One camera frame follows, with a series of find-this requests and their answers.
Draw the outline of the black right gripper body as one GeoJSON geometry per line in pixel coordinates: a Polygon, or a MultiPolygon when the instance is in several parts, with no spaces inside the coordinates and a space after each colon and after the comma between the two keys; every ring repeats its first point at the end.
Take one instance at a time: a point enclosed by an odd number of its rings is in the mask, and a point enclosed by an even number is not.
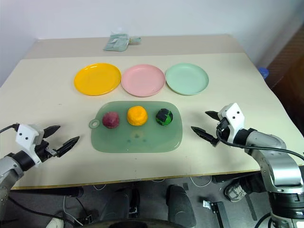
{"type": "Polygon", "coordinates": [[[220,120],[216,128],[217,137],[211,140],[211,144],[213,147],[217,147],[219,142],[222,142],[228,146],[233,146],[233,143],[228,142],[228,138],[230,135],[229,125],[230,123],[227,118],[224,117],[222,120],[220,120]]]}

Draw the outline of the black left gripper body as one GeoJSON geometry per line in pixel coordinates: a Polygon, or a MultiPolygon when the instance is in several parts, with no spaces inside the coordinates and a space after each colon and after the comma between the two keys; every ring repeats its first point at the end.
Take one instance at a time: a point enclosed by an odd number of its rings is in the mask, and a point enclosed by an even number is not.
{"type": "Polygon", "coordinates": [[[50,149],[49,143],[45,140],[42,140],[41,144],[35,146],[35,153],[41,162],[45,162],[49,158],[57,156],[57,151],[50,149]]]}

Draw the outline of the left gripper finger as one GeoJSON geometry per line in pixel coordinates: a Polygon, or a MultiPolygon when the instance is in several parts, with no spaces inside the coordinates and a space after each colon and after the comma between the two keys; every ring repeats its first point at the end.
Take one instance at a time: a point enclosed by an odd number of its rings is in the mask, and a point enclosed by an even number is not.
{"type": "Polygon", "coordinates": [[[66,141],[59,149],[56,150],[56,152],[57,152],[56,156],[61,157],[64,154],[66,154],[69,150],[71,150],[75,146],[75,144],[78,142],[79,138],[80,138],[80,136],[77,136],[77,137],[74,137],[74,138],[66,141]]]}
{"type": "Polygon", "coordinates": [[[43,130],[43,138],[48,138],[49,136],[53,135],[58,129],[60,128],[60,125],[53,125],[45,128],[43,130]]]}

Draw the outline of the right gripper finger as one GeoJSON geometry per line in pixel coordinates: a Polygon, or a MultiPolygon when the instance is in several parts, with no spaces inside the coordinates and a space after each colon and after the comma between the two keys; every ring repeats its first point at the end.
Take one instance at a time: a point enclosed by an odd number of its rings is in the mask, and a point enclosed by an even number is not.
{"type": "Polygon", "coordinates": [[[217,120],[218,122],[221,121],[221,119],[219,117],[219,113],[216,111],[206,111],[205,114],[207,114],[212,119],[217,120]]]}
{"type": "Polygon", "coordinates": [[[218,139],[213,137],[211,134],[207,133],[205,130],[199,128],[199,127],[195,127],[195,126],[191,126],[191,129],[193,130],[193,132],[200,138],[206,140],[207,142],[209,142],[211,145],[217,145],[218,144],[218,139]]]}

